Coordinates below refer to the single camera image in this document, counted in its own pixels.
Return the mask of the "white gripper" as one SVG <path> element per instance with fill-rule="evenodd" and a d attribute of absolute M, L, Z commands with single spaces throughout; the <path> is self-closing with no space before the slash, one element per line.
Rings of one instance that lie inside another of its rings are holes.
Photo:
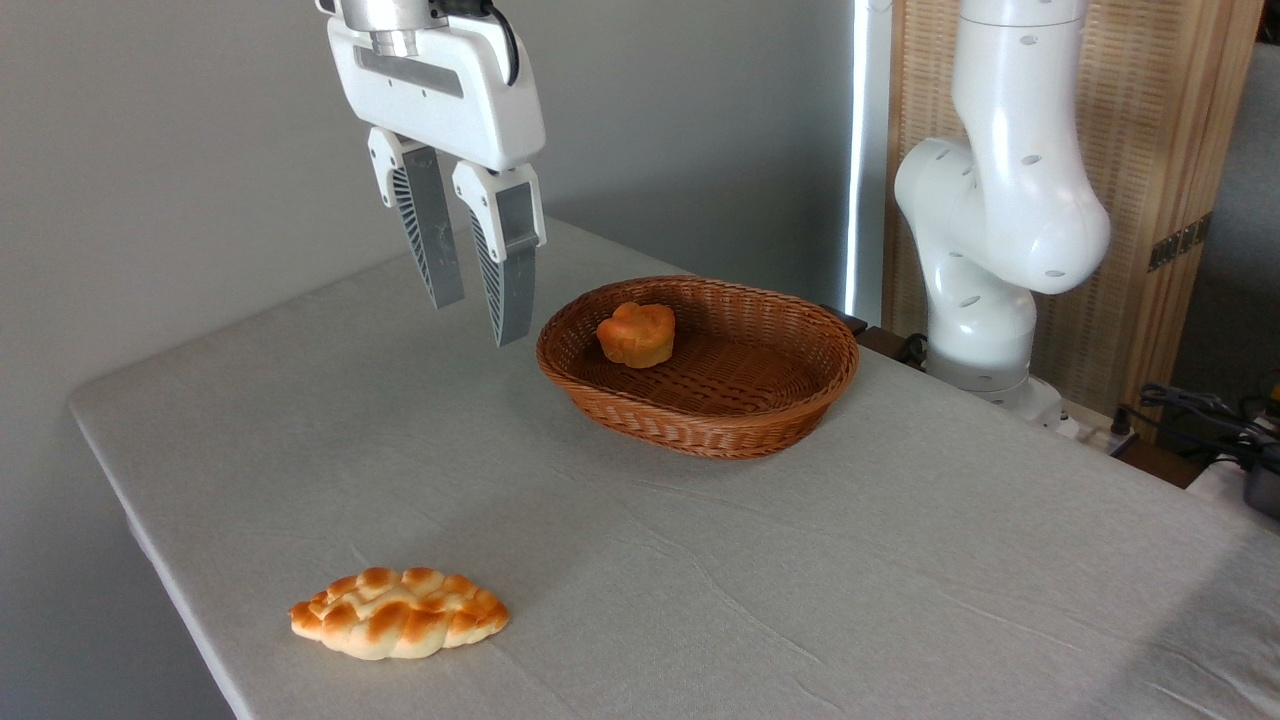
<path fill-rule="evenodd" d="M 399 215 L 433 305 L 465 297 L 440 149 L 465 159 L 452 183 L 468 209 L 495 345 L 524 338 L 536 251 L 547 243 L 538 176 L 525 163 L 543 150 L 547 133 L 522 41 L 515 42 L 512 70 L 507 33 L 493 17 L 453 15 L 419 29 L 413 56 L 376 54 L 369 35 L 340 15 L 328 18 L 326 33 L 353 114 L 376 126 L 367 150 L 379 193 Z"/>

